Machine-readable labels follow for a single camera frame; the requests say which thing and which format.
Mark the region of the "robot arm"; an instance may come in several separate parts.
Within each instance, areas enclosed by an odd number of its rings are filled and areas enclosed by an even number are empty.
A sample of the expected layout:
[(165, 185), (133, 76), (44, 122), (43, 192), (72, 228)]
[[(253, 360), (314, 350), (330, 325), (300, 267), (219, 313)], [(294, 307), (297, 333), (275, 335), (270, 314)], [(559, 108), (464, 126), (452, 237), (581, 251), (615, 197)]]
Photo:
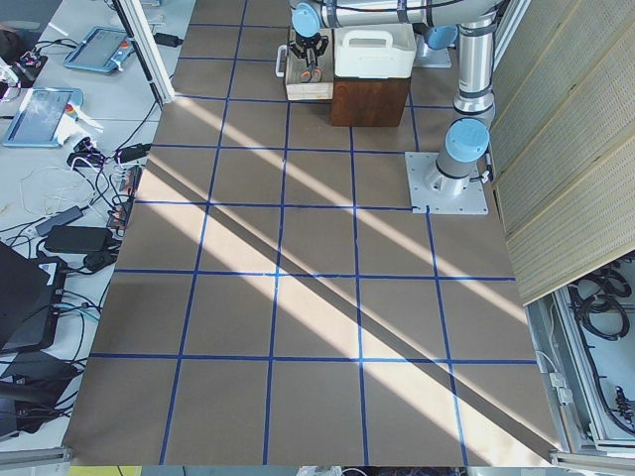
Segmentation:
[(425, 99), (444, 98), (455, 120), (472, 118), (490, 127), (494, 120), (492, 86), (495, 37), (506, 1), (292, 1), (292, 27), (301, 40), (323, 28), (386, 29), (410, 25), (417, 53), (416, 79)]

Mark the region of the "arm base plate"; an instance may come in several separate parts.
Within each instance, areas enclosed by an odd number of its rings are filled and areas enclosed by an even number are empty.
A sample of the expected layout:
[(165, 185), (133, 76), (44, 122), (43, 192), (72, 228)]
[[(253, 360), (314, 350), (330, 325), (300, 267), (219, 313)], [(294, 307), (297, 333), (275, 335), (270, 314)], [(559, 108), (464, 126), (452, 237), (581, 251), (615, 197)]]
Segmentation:
[(487, 215), (488, 205), (476, 167), (465, 178), (448, 178), (437, 168), (438, 153), (407, 152), (411, 208), (414, 213)]
[(451, 59), (448, 47), (435, 50), (421, 40), (418, 43), (414, 67), (450, 69)]

